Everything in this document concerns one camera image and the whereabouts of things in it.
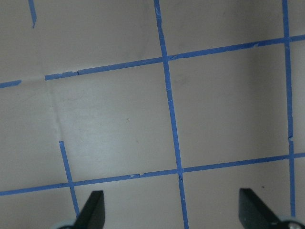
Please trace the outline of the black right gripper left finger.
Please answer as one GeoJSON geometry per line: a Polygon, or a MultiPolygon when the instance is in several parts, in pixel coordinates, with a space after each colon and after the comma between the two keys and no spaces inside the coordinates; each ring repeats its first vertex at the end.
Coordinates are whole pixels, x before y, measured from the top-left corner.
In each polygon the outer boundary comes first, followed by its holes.
{"type": "Polygon", "coordinates": [[[75,229],[102,229],[105,224],[105,204],[102,190],[93,191],[77,217],[75,229]]]}

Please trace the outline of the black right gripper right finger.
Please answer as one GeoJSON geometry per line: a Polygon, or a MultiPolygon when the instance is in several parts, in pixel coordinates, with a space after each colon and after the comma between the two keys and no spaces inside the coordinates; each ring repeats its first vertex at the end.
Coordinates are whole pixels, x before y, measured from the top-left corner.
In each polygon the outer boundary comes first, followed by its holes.
{"type": "Polygon", "coordinates": [[[274,212],[250,188],[239,189],[239,220],[244,229],[286,229],[274,212]]]}

